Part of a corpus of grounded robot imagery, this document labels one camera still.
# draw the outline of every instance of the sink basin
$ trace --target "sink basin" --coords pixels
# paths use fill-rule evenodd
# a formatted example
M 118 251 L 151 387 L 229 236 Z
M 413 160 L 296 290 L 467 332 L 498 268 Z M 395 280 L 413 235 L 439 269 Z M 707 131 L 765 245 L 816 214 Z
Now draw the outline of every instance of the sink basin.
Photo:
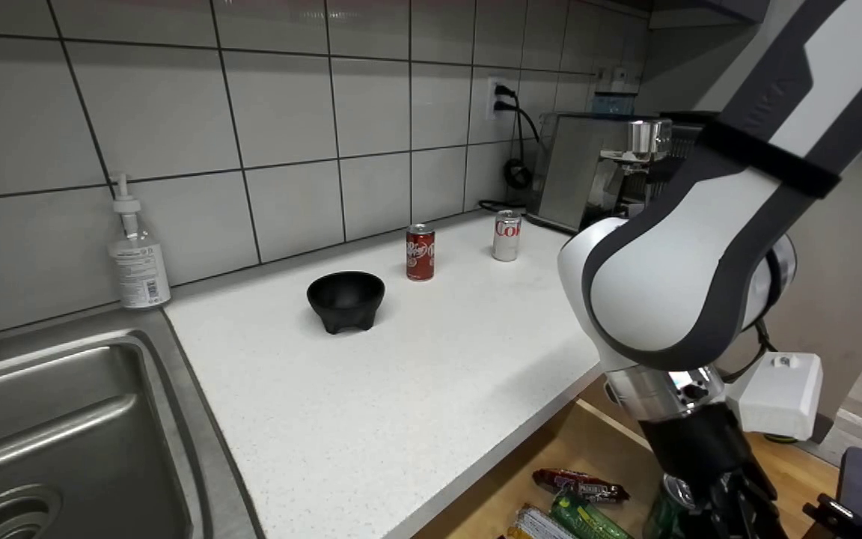
M 0 539 L 253 539 L 160 314 L 0 343 Z

